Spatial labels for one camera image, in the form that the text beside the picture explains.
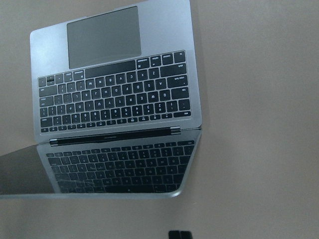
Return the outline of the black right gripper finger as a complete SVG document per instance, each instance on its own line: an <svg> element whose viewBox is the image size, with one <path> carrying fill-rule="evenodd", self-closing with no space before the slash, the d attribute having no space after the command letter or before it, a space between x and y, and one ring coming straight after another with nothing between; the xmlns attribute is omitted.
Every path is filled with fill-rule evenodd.
<svg viewBox="0 0 319 239"><path fill-rule="evenodd" d="M169 239L192 239L192 233L190 231L169 231Z"/></svg>

